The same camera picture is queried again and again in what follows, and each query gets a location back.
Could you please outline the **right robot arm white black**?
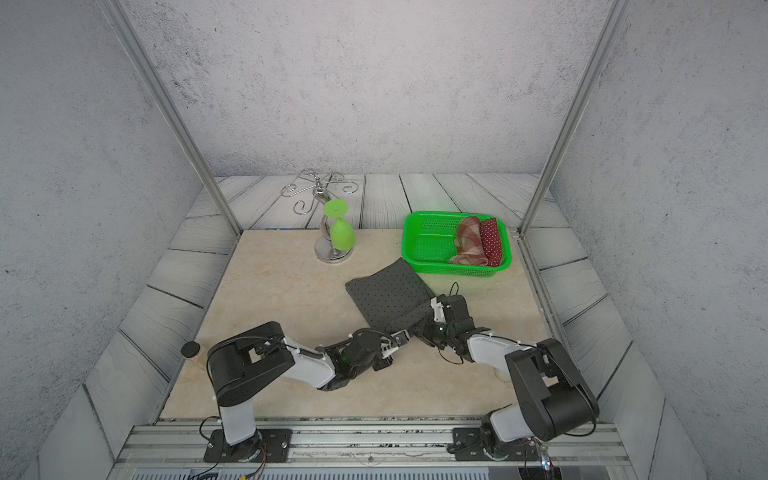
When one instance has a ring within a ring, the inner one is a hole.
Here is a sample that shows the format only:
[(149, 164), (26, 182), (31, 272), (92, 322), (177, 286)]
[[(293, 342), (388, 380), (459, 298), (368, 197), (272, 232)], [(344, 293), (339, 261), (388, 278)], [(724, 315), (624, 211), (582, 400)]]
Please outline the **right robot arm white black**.
[(478, 327), (461, 295), (440, 295), (425, 307), (429, 311), (408, 328), (411, 335), (510, 377), (515, 403), (488, 413), (480, 427), (479, 444), (489, 456), (526, 440), (549, 441), (597, 424), (597, 400), (560, 341), (529, 343)]

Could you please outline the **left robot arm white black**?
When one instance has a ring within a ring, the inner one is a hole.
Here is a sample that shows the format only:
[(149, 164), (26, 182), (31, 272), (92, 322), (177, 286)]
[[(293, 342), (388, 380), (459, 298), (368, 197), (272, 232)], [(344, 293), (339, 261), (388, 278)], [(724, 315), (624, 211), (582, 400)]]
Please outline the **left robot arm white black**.
[(207, 353), (206, 371), (225, 445), (238, 447), (256, 439), (252, 399), (277, 379), (298, 380), (321, 391), (338, 390), (368, 370), (392, 365), (394, 353), (409, 340), (405, 330), (361, 328), (345, 340), (313, 350), (270, 321), (218, 342)]

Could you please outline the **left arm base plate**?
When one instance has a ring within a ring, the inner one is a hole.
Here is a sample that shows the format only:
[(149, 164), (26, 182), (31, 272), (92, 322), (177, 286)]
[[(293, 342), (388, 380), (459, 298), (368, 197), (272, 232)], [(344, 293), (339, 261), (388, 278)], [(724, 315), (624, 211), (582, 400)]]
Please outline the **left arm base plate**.
[(229, 445), (222, 429), (214, 430), (203, 455), (206, 463), (285, 463), (288, 461), (293, 431), (257, 429), (255, 434), (235, 446)]

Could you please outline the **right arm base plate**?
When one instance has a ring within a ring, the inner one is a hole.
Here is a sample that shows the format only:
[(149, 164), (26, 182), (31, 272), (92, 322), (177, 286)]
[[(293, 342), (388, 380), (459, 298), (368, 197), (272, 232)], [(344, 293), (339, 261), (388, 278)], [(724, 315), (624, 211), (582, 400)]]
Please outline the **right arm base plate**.
[(531, 439), (504, 442), (485, 427), (454, 428), (447, 452), (460, 462), (499, 461), (525, 462), (538, 458), (536, 443)]

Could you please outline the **grey polka dot skirt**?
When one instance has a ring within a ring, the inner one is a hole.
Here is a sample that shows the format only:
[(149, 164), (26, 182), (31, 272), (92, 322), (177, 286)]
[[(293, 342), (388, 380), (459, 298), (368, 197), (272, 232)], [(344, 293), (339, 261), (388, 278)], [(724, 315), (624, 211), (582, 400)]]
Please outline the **grey polka dot skirt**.
[(350, 280), (345, 289), (374, 330), (413, 333), (434, 315), (435, 293), (402, 258), (370, 276)]

